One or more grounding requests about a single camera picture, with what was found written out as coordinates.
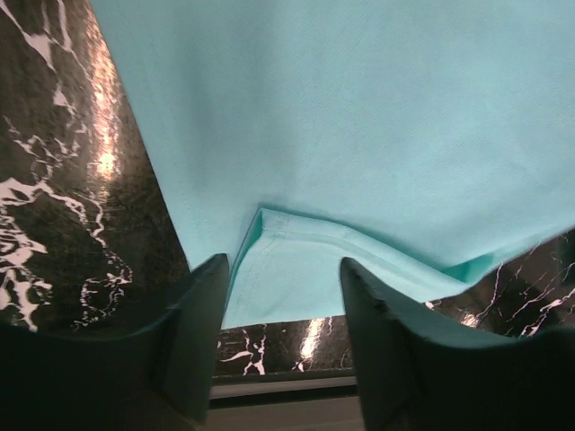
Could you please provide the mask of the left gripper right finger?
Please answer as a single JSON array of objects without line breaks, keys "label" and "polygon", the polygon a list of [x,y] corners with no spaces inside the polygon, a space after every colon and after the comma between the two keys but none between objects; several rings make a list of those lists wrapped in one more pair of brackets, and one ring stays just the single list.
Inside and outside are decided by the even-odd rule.
[{"label": "left gripper right finger", "polygon": [[430,310],[354,259],[340,279],[366,429],[573,429],[573,328],[504,337]]}]

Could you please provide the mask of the teal t shirt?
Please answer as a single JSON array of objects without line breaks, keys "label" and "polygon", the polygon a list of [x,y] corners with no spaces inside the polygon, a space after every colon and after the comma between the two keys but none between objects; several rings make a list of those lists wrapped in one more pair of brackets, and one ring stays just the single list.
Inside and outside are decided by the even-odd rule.
[{"label": "teal t shirt", "polygon": [[343,312],[351,257],[459,295],[574,225],[571,1],[95,1],[225,328]]}]

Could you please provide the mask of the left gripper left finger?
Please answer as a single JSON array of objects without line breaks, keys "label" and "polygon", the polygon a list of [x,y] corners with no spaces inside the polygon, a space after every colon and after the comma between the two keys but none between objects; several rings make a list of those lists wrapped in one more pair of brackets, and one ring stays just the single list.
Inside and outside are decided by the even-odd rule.
[{"label": "left gripper left finger", "polygon": [[86,332],[3,324],[2,429],[203,429],[229,276],[214,255]]}]

